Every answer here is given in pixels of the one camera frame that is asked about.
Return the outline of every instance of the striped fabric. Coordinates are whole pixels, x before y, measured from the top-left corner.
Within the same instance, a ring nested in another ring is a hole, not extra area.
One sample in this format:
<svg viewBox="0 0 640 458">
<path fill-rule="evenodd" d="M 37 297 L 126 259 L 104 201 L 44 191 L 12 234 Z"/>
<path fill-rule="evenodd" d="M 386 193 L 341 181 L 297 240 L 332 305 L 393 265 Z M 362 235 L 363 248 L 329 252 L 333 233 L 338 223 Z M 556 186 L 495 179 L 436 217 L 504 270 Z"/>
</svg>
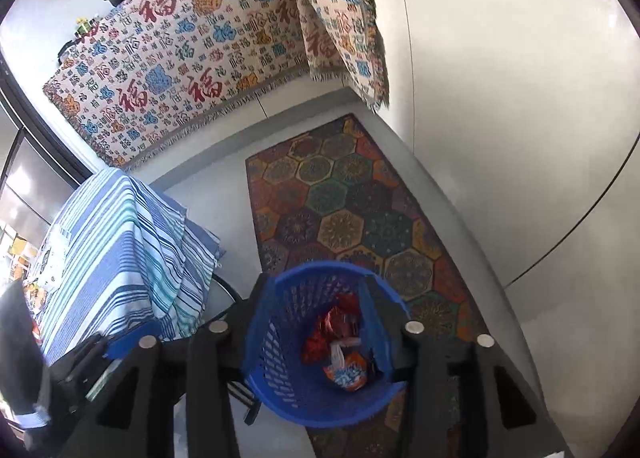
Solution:
<svg viewBox="0 0 640 458">
<path fill-rule="evenodd" d="M 153 319 L 165 340 L 195 331 L 223 252 L 183 207 L 108 168 L 76 190 L 56 224 L 70 242 L 62 284 L 37 317 L 49 364 L 95 332 Z"/>
</svg>

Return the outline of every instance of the round metal bolt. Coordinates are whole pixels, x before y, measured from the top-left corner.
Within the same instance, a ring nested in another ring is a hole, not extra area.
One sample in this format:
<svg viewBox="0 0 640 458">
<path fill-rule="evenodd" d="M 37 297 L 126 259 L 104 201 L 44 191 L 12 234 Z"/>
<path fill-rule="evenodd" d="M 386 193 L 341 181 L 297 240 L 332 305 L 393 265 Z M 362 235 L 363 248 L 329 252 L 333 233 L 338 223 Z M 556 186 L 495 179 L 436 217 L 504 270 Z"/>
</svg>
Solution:
<svg viewBox="0 0 640 458">
<path fill-rule="evenodd" d="M 138 341 L 138 346 L 144 350 L 153 348 L 156 345 L 156 338 L 153 335 L 145 335 Z"/>
<path fill-rule="evenodd" d="M 487 333 L 482 333 L 478 335 L 476 342 L 482 346 L 482 348 L 491 348 L 495 344 L 495 339 L 491 335 L 487 335 Z"/>
<path fill-rule="evenodd" d="M 404 329 L 413 335 L 424 332 L 424 324 L 420 321 L 409 321 L 404 325 Z"/>
<path fill-rule="evenodd" d="M 212 333 L 224 333 L 229 329 L 229 325 L 225 321 L 213 321 L 209 325 L 209 331 Z"/>
</svg>

